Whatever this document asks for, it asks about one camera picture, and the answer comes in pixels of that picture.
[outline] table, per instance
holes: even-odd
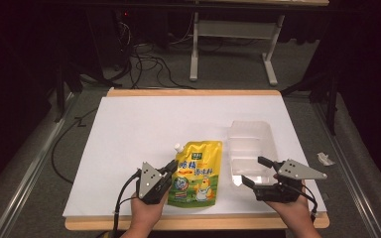
[[[111,89],[101,101],[85,147],[63,213],[65,227],[69,230],[110,230],[113,225],[111,212],[117,194],[124,181],[142,162],[147,161],[153,167],[160,168],[174,156],[173,146],[177,141],[207,137],[210,140],[224,140],[226,129],[234,119],[271,118],[275,118],[270,121],[274,138],[279,142],[276,145],[279,159],[291,157],[306,164],[278,91]],[[225,153],[216,205],[192,211],[166,205],[155,230],[286,228],[275,211],[264,202],[256,201],[251,189],[232,184],[226,151],[223,148]],[[329,225],[329,219],[318,187],[313,180],[307,180],[307,186],[318,202],[315,227],[325,228]],[[130,185],[128,188],[126,195],[132,194],[135,187]],[[123,215],[120,216],[119,228],[126,229],[130,223],[128,203],[121,206],[120,213]]]
[[[327,6],[328,0],[196,0],[199,2],[230,2],[230,3],[252,3],[252,4],[278,4],[278,5],[304,5],[304,6]],[[277,77],[272,67],[271,57],[277,44],[283,27],[285,15],[280,15],[276,23],[254,23],[254,22],[230,22],[200,20],[199,13],[193,14],[193,45],[190,58],[190,81],[197,81],[198,49],[197,42],[200,36],[264,39],[269,41],[267,53],[262,54],[262,61],[267,72],[269,83],[272,86],[278,84]]]

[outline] wooden table edge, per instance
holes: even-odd
[[[277,90],[223,90],[223,89],[113,89],[107,97],[116,96],[233,96],[273,95],[281,96]]]
[[[130,216],[120,217],[119,229],[126,230],[130,225],[130,218]],[[327,213],[318,212],[315,228],[323,229],[328,226]],[[67,217],[65,227],[68,230],[110,230],[113,228],[113,216]],[[154,230],[266,230],[286,228],[286,224],[277,213],[263,213],[162,216]]]

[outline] white paper sheet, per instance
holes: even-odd
[[[235,120],[267,121],[279,161],[307,165],[299,139],[281,96],[132,96],[102,98],[63,216],[111,216],[125,181],[148,162],[159,169],[175,158],[175,143],[223,141],[216,205],[176,208],[164,215],[268,213],[252,189],[235,186],[227,155],[227,129]],[[313,180],[307,186],[317,198],[317,211],[326,211]],[[133,181],[124,198],[135,190]],[[130,214],[129,202],[120,207]]]

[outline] human hand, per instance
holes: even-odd
[[[296,201],[289,203],[265,202],[280,214],[296,237],[320,237],[311,220],[308,199],[304,196],[300,195]]]
[[[159,204],[147,205],[139,198],[131,200],[132,220],[129,229],[122,235],[122,238],[144,238],[148,237],[153,227],[160,220],[163,207],[168,197],[166,191]]]

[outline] cartoon duck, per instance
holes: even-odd
[[[206,201],[213,198],[213,192],[209,185],[209,178],[204,178],[201,183],[194,187],[196,189],[196,200]]]

